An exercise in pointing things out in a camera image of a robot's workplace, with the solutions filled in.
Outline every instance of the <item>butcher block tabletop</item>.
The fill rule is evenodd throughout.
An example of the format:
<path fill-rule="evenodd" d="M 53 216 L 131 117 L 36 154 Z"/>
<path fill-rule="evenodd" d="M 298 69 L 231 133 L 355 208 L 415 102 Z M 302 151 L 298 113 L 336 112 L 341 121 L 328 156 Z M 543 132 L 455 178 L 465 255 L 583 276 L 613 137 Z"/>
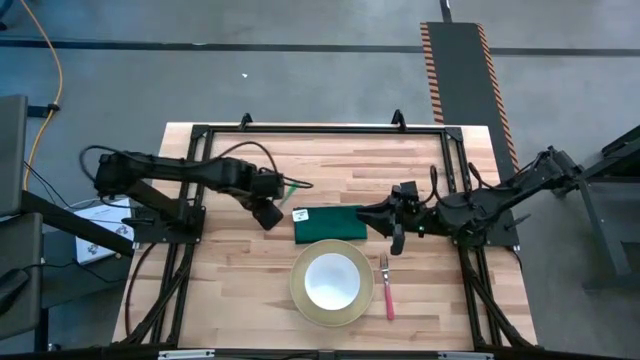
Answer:
<path fill-rule="evenodd" d="M 167 124 L 160 156 L 185 157 L 192 125 Z M 465 126 L 462 130 L 468 160 L 483 180 L 498 183 L 488 129 Z M 350 242 L 369 258 L 375 272 L 373 301 L 363 316 L 338 328 L 316 325 L 298 312 L 289 289 L 291 267 L 305 248 L 294 244 L 293 208 L 378 203 L 390 194 L 392 185 L 412 180 L 424 198 L 431 190 L 432 164 L 439 170 L 439 191 L 447 194 L 437 136 L 216 133 L 212 156 L 247 140 L 264 145 L 279 172 L 315 186 L 293 193 L 282 208 L 284 219 L 271 231 L 264 231 L 230 196 L 205 190 L 206 222 L 191 269 L 180 347 L 472 350 L 458 253 L 444 237 L 425 235 L 420 239 L 407 233 L 402 255 L 389 257 L 395 320 L 386 318 L 379 272 L 380 253 L 388 253 L 391 240 L 369 227 L 366 241 Z M 201 157 L 202 147 L 196 159 Z M 451 149 L 452 158 L 457 159 L 453 144 Z M 241 147 L 228 156 L 271 167 L 265 154 L 254 146 Z M 457 161 L 454 169 L 461 189 Z M 170 197 L 178 197 L 177 182 L 154 181 L 153 185 Z M 131 297 L 132 327 L 158 296 L 167 250 L 168 245 L 158 244 L 141 267 Z M 137 251 L 132 269 L 141 253 Z M 487 248 L 486 257 L 496 302 L 521 334 L 535 343 L 517 259 L 503 248 Z M 171 302 L 167 308 L 163 338 L 168 334 L 173 307 Z M 484 306 L 479 306 L 479 312 L 483 335 L 489 339 Z M 123 299 L 114 341 L 124 336 Z"/>

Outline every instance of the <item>green napkin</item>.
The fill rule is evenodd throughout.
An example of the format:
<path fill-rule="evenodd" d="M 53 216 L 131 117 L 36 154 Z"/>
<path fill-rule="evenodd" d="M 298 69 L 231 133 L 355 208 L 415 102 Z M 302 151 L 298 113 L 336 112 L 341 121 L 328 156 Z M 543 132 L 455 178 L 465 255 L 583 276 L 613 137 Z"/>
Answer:
<path fill-rule="evenodd" d="M 296 244 L 324 239 L 366 240 L 367 226 L 356 218 L 356 206 L 326 206 L 293 209 Z"/>

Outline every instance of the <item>orange cable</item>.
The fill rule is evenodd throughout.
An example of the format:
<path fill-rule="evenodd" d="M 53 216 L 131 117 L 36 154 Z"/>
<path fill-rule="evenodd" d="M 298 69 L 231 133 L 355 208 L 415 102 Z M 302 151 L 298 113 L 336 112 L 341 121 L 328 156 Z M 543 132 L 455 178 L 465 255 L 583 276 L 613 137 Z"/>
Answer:
<path fill-rule="evenodd" d="M 53 48 L 53 45 L 51 44 L 51 41 L 49 40 L 49 36 L 47 36 L 47 32 L 44 31 L 44 29 L 40 25 L 40 22 L 38 21 L 38 18 L 36 18 L 36 16 L 33 14 L 33 11 L 31 11 L 31 8 L 29 8 L 29 5 L 27 5 L 25 0 L 20 0 L 20 2 L 22 3 L 22 6 L 24 6 L 24 9 L 27 10 L 27 13 L 29 13 L 29 16 L 31 16 L 31 19 L 36 24 L 36 27 L 40 31 L 40 34 L 42 34 L 42 37 L 44 37 L 44 40 L 47 42 L 47 45 L 49 46 L 49 49 L 51 50 L 51 54 L 53 55 L 53 59 L 56 62 L 56 66 L 58 67 L 58 93 L 56 94 L 56 98 L 53 101 L 53 104 L 58 105 L 58 102 L 60 101 L 60 97 L 62 96 L 62 86 L 63 86 L 63 83 L 64 83 L 64 76 L 62 75 L 62 66 L 60 65 L 60 60 L 58 59 L 58 54 L 56 53 L 56 50 Z M 27 161 L 27 164 L 29 164 L 29 166 L 32 166 L 33 159 L 35 158 L 36 151 L 38 149 L 38 144 L 40 143 L 40 138 L 42 137 L 42 134 L 44 133 L 44 130 L 47 128 L 47 125 L 49 125 L 49 122 L 53 118 L 54 114 L 55 114 L 54 110 L 49 110 L 49 114 L 47 115 L 47 118 L 45 119 L 44 123 L 42 123 L 42 126 L 40 126 L 40 130 L 38 131 L 38 135 L 36 135 L 36 139 L 33 142 L 33 146 L 31 146 L 31 153 L 29 154 L 29 160 Z M 24 182 L 22 184 L 22 188 L 24 190 L 27 190 L 27 188 L 29 187 L 29 176 L 30 175 L 31 175 L 31 170 L 29 170 L 29 167 L 27 167 L 27 169 L 25 170 L 25 174 L 24 174 Z"/>

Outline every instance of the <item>gray floor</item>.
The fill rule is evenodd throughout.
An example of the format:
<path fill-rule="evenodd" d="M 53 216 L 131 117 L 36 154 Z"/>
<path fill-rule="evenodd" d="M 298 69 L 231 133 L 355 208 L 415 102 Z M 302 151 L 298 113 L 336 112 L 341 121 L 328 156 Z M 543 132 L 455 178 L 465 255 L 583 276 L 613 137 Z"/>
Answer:
<path fill-rule="evenodd" d="M 37 37 L 16 4 L 0 37 Z M 491 46 L 640 47 L 636 1 L 451 0 L 454 21 L 484 24 Z M 261 44 L 419 45 L 418 23 L 439 21 L 437 0 L 59 0 L 34 6 L 52 37 Z M 168 121 L 388 122 L 401 108 L 431 123 L 419 54 L 60 51 L 63 111 L 36 168 L 69 201 L 93 196 L 76 158 L 88 144 L 157 151 Z M 521 162 L 553 144 L 576 161 L 640 123 L 640 58 L 494 59 Z M 0 95 L 34 103 L 55 94 L 47 50 L 0 48 Z M 30 119 L 29 141 L 40 124 Z M 32 191 L 42 194 L 37 183 Z M 578 197 L 540 194 L 516 211 L 524 277 L 539 343 L 554 350 L 640 357 L 640 296 L 587 295 L 606 269 Z M 122 289 L 55 308 L 51 338 L 67 347 L 110 341 Z M 28 350 L 30 334 L 0 342 Z"/>

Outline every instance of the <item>fork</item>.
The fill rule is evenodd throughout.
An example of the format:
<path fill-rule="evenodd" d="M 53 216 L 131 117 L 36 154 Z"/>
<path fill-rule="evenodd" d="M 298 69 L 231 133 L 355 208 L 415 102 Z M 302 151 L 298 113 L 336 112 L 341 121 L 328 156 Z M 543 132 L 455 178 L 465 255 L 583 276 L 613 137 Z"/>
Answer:
<path fill-rule="evenodd" d="M 389 283 L 389 259 L 387 253 L 380 254 L 380 271 L 382 272 L 382 280 L 384 281 L 384 299 L 387 303 L 387 319 L 393 320 L 395 313 L 393 311 L 393 300 L 391 300 L 391 284 Z"/>

